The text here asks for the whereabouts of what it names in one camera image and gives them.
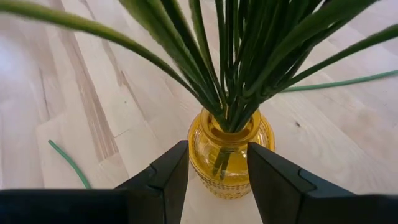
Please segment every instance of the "wooden floor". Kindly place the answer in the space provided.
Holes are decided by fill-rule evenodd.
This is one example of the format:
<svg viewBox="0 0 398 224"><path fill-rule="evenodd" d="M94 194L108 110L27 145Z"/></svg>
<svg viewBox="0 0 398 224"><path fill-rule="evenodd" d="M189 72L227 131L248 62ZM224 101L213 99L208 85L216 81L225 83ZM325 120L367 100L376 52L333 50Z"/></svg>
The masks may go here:
<svg viewBox="0 0 398 224"><path fill-rule="evenodd" d="M95 19L165 52L113 0L36 0ZM188 1L180 1L189 16ZM218 63L213 1L203 1ZM398 22L384 0L314 49L304 67ZM329 66L299 85L398 69L398 40ZM201 106L178 83L128 50L80 32L0 15L0 186L82 188L47 143L76 161L94 188L111 188L187 137ZM283 93L261 105L277 153L359 194L398 194L398 77ZM259 223L251 194L215 198L190 170L182 223Z"/></svg>

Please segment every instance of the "green wire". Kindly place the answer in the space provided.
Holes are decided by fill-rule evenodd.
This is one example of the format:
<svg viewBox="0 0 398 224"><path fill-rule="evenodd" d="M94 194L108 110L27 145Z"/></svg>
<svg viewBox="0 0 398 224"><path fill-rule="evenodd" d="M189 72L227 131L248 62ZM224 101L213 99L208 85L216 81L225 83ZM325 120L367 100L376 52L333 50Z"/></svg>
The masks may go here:
<svg viewBox="0 0 398 224"><path fill-rule="evenodd" d="M361 78L354 78L351 80L345 80L345 81L340 81L340 82L322 83L322 84L317 84L317 85L306 85L306 86L293 86L293 87L283 90L282 93L287 93L287 92L291 92L291 91L317 90L317 89L321 89L321 88L345 86L345 85L350 85L350 84L355 84L355 83L368 82L368 81L379 79L379 78L386 78L386 77L389 77L392 75L398 75L398 70L394 70L391 72L384 72L384 73L380 73L380 74L376 74L376 75L370 75L370 76L361 77Z"/></svg>
<svg viewBox="0 0 398 224"><path fill-rule="evenodd" d="M53 141L49 140L50 145L69 163L69 165L72 166L72 168L75 170L77 175L79 176L80 180L83 182L84 186L86 189L91 189L91 185L88 182L86 176L84 173L80 170L80 168L77 166L75 161L71 157L68 156L60 147L58 147Z"/></svg>
<svg viewBox="0 0 398 224"><path fill-rule="evenodd" d="M351 80L345 80L345 81L340 81L340 82L322 83L322 84L317 84L317 85L294 86L294 87L285 89L284 91L282 91L282 93L287 93L287 92L292 92L292 91L317 90L317 89L321 89L321 88L330 88L330 87L336 87L336 86L345 86L345 85L350 85L350 84L355 84L355 83L368 82L368 81L379 79L379 78L386 78L386 77L389 77L392 75L398 75L398 70L394 70L391 72L384 72L384 73L380 73L380 74L376 74L376 75L370 75L370 76L361 77L361 78L354 78ZM73 169L79 176L80 180L83 182L84 186L86 187L86 189L91 189L90 183L88 182L86 176L79 169L79 167L76 165L76 163L73 161L73 159L71 157L69 157L53 141L49 140L49 143L73 167Z"/></svg>

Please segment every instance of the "vase neck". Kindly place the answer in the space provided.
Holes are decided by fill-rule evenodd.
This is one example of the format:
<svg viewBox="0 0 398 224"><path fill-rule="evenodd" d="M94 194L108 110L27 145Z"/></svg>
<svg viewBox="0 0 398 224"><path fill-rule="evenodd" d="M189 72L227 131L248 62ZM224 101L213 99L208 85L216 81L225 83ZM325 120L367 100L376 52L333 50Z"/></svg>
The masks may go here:
<svg viewBox="0 0 398 224"><path fill-rule="evenodd" d="M259 131L261 118L259 110L256 110L242 130L236 133L226 133L206 109L202 109L200 116L201 126L209 140L215 144L231 147L242 146L251 141Z"/></svg>

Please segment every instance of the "vase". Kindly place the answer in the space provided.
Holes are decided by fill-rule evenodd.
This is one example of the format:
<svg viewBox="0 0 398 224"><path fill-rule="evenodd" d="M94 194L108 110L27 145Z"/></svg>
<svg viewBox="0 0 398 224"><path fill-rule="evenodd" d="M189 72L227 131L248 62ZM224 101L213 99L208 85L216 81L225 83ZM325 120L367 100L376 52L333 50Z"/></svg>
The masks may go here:
<svg viewBox="0 0 398 224"><path fill-rule="evenodd" d="M247 164L248 142L274 151L274 134L257 110L238 133L222 131L206 109L193 120L188 132L189 158L204 185L225 199L240 198L251 191Z"/></svg>

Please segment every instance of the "long green leaf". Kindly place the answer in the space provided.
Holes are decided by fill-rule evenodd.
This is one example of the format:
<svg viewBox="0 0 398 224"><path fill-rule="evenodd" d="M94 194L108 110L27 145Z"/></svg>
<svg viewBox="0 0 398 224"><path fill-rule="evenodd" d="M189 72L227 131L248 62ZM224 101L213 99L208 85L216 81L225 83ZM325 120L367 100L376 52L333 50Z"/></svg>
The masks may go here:
<svg viewBox="0 0 398 224"><path fill-rule="evenodd" d="M192 32L188 26L188 23L185 20L184 15L182 14L182 11L180 9L180 6L176 2L176 0L160 0L168 17L172 21L172 24L175 27L175 30L178 32L180 35L182 42L185 44L186 48L190 52L190 54L193 57L193 61L195 62L196 66L198 67L200 71L200 75L203 77L205 83L206 83L206 88L210 92L210 94L213 95L213 98L216 99L216 103L218 102L218 95L216 92L215 85L216 83L214 82L215 80L215 74L214 76L211 75L210 69L206 66L206 63L201 56L201 53L199 51L199 48L195 42L195 39L192 35Z"/></svg>
<svg viewBox="0 0 398 224"><path fill-rule="evenodd" d="M241 9L241 15L239 19L239 31L242 32L242 34L239 34L241 36L241 44L239 45L238 49L238 55L236 56L234 65L232 67L232 70L236 70L239 63L241 62L243 55L245 52L247 52L247 45L249 40L252 37L252 32L254 29L258 29L258 27L261 25L261 17L260 15L263 14L263 6L264 3L267 1L263 0L247 0L247 1L242 1L240 5L243 6ZM253 11L253 8L256 9L257 13L248 13L249 11Z"/></svg>
<svg viewBox="0 0 398 224"><path fill-rule="evenodd" d="M246 79L250 79L255 74L250 74L250 62L255 56L256 43L258 43L257 37L261 36L261 30L264 24L268 23L270 14L267 13L268 5L274 3L272 1L264 0L252 0L249 5L249 18L246 30L243 35L243 40L238 52L238 58L235 64L241 62L241 68L238 75L238 82L236 88L239 90L239 95L243 90L243 82Z"/></svg>
<svg viewBox="0 0 398 224"><path fill-rule="evenodd" d="M319 6L319 4L322 2L322 0L309 0L303 14L301 17L299 17L298 21L302 21L305 19L307 16L311 15L314 13L314 10Z"/></svg>
<svg viewBox="0 0 398 224"><path fill-rule="evenodd" d="M272 23L277 14L276 8L280 6L280 2L285 0L270 0L263 1L260 11L264 10L263 13L257 15L257 31L251 36L249 41L251 44L248 45L247 51L243 55L243 69L241 70L241 80L244 77L245 87L251 86L251 83L255 81L258 76L258 72L254 73L254 70L258 70L258 67L264 68L267 59L263 59L263 55L270 56L270 52L265 52L265 45L267 44L267 36L272 32ZM262 61L260 65L256 65L255 62Z"/></svg>
<svg viewBox="0 0 398 224"><path fill-rule="evenodd" d="M235 52L235 59L238 57L238 50L239 50L239 21L238 21L238 9L239 9L239 2L238 0L234 0L234 52Z"/></svg>
<svg viewBox="0 0 398 224"><path fill-rule="evenodd" d="M244 91L244 96L251 96L256 90L261 88L264 80L270 75L280 60L294 48L322 30L327 29L334 22L359 14L376 1L377 0L334 0L328 3L326 7L321 8L311 16L305 18L274 50L271 55L272 61L259 75L253 86L247 91Z"/></svg>
<svg viewBox="0 0 398 224"><path fill-rule="evenodd" d="M203 24L203 17L201 13L200 0L189 0L189 5L192 13L193 29L196 33L197 41L199 43L200 52L205 59L208 68L210 69L211 79L216 85L218 94L220 95L221 102L223 103L223 108L225 107L225 95L224 91L221 89L220 83L217 79L216 72L214 69L213 61L211 59L208 41L206 38L205 25Z"/></svg>
<svg viewBox="0 0 398 224"><path fill-rule="evenodd" d="M196 93L192 91L185 81L182 80L182 78L158 56L124 34L106 27L98 22L91 21L81 16L67 12L49 9L47 7L26 1L1 0L0 12L17 14L28 17L29 19L37 19L40 21L64 26L69 29L80 30L117 43L152 62L168 75L170 75L173 79L178 81L181 85L183 85L188 91L196 95Z"/></svg>
<svg viewBox="0 0 398 224"><path fill-rule="evenodd" d="M282 31L278 38L279 42L282 42L286 35L300 22L308 4L309 0L293 0L289 3L285 24L282 26Z"/></svg>
<svg viewBox="0 0 398 224"><path fill-rule="evenodd" d="M259 38L260 45L258 46L258 54L252 59L250 65L251 69L249 73L254 75L246 83L248 86L252 85L255 78L264 68L264 65L270 60L270 52L275 49L277 38L281 32L280 27L285 22L285 14L288 10L289 0L276 0L275 3L276 6L269 9L271 17L267 23L266 32Z"/></svg>
<svg viewBox="0 0 398 224"><path fill-rule="evenodd" d="M304 78L307 78L311 74L325 68L326 66L333 64L351 54L355 54L356 52L359 52L363 49L366 49L370 46L380 44L381 42L391 40L393 38L398 37L398 24L390 26L386 29L384 29L381 32L378 32L377 34L373 34L369 36L368 38L351 45L350 47L346 48L345 50L335 54L334 56L324 60L323 62L320 62L311 68L307 69L306 71L303 71L302 73L298 74L296 77L291 79L289 82L287 82L285 85L277 89L275 92L279 92L284 90L285 88L303 80Z"/></svg>
<svg viewBox="0 0 398 224"><path fill-rule="evenodd" d="M215 0L216 11L217 11L217 23L218 23L218 42L220 45L220 82L221 89L225 92L225 72L227 68L227 48L226 48L226 31L225 31L225 21L224 21L224 4L223 0Z"/></svg>
<svg viewBox="0 0 398 224"><path fill-rule="evenodd" d="M239 1L239 9L238 9L238 32L240 39L243 39L243 32L245 23L247 22L248 15L248 6L249 1Z"/></svg>
<svg viewBox="0 0 398 224"><path fill-rule="evenodd" d="M192 55L183 43L182 37L175 29L160 0L120 0L130 15L135 18L149 34L165 49L181 70L184 77L196 85L194 90L206 99L214 108L220 107L217 96L208 91L206 80L201 75Z"/></svg>
<svg viewBox="0 0 398 224"><path fill-rule="evenodd" d="M332 35L332 33L334 33L336 30L347 24L350 20L352 20L352 18L353 17L349 17L343 21L334 23L331 27L313 36L311 39L304 42L302 46L289 53L288 56L280 61L278 66L267 79L271 82L266 81L265 83L263 83L262 96L265 97L267 93L273 92L276 86L283 85L285 82L291 79L300 68L304 60L307 58L311 50L314 48L314 46ZM286 69L289 69L291 66L293 66L293 68L291 68L288 73L285 73L284 71L286 71Z"/></svg>
<svg viewBox="0 0 398 224"><path fill-rule="evenodd" d="M226 85L228 89L227 104L233 100L233 72L231 67L234 63L234 0L225 2L225 27L226 27Z"/></svg>

